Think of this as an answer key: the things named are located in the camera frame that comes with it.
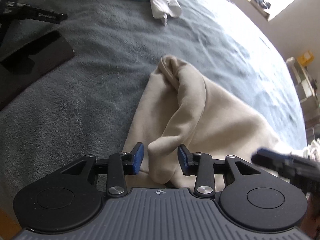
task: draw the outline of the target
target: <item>silver screw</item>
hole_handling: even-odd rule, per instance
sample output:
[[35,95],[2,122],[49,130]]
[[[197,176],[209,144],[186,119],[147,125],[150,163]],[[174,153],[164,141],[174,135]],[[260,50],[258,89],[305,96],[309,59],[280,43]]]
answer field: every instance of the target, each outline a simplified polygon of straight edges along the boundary
[[200,186],[197,188],[197,191],[202,194],[210,194],[213,191],[213,189],[209,186]]
[[112,195],[119,195],[124,192],[123,187],[115,186],[108,189],[109,193]]

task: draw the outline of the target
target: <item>circular black cover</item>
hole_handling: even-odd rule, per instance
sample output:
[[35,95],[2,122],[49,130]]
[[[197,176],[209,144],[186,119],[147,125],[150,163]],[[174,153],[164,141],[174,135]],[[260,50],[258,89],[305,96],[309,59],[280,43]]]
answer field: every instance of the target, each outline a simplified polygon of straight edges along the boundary
[[276,232],[297,225],[307,210],[303,192],[267,172],[239,175],[221,193],[219,205],[236,223]]
[[14,212],[22,227],[59,233],[79,227],[102,205],[98,190],[80,176],[44,177],[18,192]]

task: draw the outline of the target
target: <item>ribbed surface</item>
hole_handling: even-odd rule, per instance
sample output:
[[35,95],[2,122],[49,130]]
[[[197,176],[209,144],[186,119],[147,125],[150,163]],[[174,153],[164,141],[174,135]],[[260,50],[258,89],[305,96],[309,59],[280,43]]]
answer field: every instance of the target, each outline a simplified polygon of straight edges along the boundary
[[185,188],[134,188],[111,199],[91,223],[61,235],[22,231],[18,240],[302,240],[297,229],[278,234],[246,231],[229,222],[211,200],[193,197]]

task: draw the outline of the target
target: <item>wall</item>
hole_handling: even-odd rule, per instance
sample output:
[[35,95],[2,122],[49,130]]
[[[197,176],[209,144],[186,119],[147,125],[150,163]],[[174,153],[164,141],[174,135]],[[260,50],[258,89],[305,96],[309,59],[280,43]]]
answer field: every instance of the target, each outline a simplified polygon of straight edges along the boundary
[[246,0],[231,0],[268,37],[284,59],[311,50],[315,60],[308,70],[320,84],[320,0],[295,0],[266,21]]

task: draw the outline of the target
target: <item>gray blanket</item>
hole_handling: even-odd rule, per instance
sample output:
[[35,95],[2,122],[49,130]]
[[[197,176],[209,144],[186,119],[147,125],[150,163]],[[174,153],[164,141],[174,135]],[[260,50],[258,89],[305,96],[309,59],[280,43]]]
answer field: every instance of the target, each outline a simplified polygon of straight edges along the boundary
[[15,22],[0,56],[58,29],[75,57],[29,86],[0,112],[0,208],[25,185],[85,154],[120,151],[149,74],[172,54],[265,116],[281,139],[306,145],[287,68],[258,28],[227,0],[178,0],[164,27],[149,2],[21,0],[69,15],[61,25]]

